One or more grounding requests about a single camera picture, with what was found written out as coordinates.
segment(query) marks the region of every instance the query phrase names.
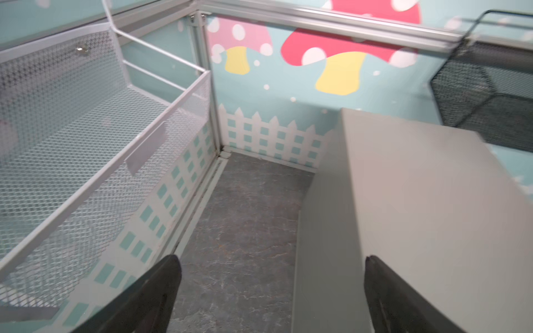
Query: gray marble floor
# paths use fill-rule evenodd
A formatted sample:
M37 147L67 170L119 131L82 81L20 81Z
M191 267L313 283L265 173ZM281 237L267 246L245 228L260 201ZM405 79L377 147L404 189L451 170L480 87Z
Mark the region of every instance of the gray marble floor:
M181 257L167 332L290 332L298 211L312 177L231 155Z

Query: vertical metal post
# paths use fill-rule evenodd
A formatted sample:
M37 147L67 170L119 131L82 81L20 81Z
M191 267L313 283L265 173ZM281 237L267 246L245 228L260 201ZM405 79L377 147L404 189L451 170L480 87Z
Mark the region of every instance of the vertical metal post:
M207 46L207 36L205 32L205 23L207 15L201 11L196 11L192 16L193 36L195 39L196 54L198 55L199 64L207 69L211 70L211 62L209 61L209 48ZM221 136L220 136L220 122L217 113L218 103L216 101L215 87L213 82L213 76L211 76L211 103L209 106L209 121L213 129L213 139L215 140L215 148L217 155L220 154L222 149Z

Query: metal mesh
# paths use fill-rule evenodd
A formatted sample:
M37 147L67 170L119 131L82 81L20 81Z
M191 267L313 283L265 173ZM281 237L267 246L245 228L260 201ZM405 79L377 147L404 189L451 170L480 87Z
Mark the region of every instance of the metal mesh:
M533 52L463 42L431 80L446 126L533 152Z
M100 42L112 47L107 44L107 32L83 38L100 38ZM63 44L52 46L51 49L70 52L70 47L77 43L69 41ZM94 45L99 47L100 44L95 42ZM43 52L43 58L54 54L48 49L39 52ZM94 59L95 63L82 62L81 69L72 65L70 70L73 72L62 70L60 75L52 78L52 83L44 80L44 86L18 90L19 93L10 95L12 98L9 100L2 97L2 117L8 116L11 124L30 120L33 124L17 127L19 137L25 138L19 141L23 144L12 149L0 166L1 256L165 110L165 106L158 102L126 88L116 56L107 52L102 54ZM42 63L55 64L46 60ZM9 71L5 70L5 64L1 68L3 82L16 84L24 81L22 79L29 81L32 75L46 77L48 67L40 67L31 75L20 75L19 81L5 79ZM107 73L92 73L91 70ZM71 89L67 85L77 84L76 77L84 85ZM17 91L12 87L10 85L4 91ZM69 93L54 95L62 89ZM194 94L165 121L167 140L161 147L134 176L129 173L125 163L115 170L2 281L0 303L11 306L59 306L205 124L209 94L209 78L200 84L196 83ZM99 99L99 102L90 100L90 95ZM86 103L78 105L79 101L85 99ZM37 108L33 111L28 111L27 108L35 106ZM47 116L31 118L32 112L44 112ZM48 124L53 124L54 129L47 128Z

